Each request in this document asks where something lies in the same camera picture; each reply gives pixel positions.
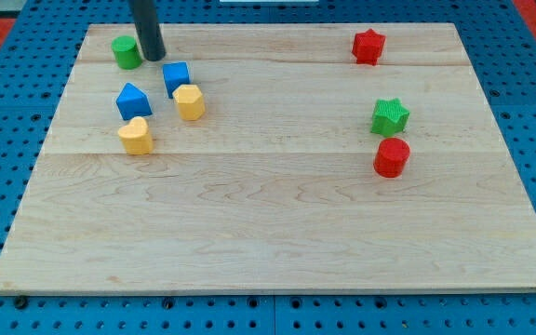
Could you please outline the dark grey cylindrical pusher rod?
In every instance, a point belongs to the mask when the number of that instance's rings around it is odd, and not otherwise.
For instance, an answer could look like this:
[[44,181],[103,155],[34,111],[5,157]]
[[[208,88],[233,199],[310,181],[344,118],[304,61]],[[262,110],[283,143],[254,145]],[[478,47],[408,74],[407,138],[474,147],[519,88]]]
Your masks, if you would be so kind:
[[154,0],[128,0],[132,19],[140,40],[143,56],[159,61],[166,56]]

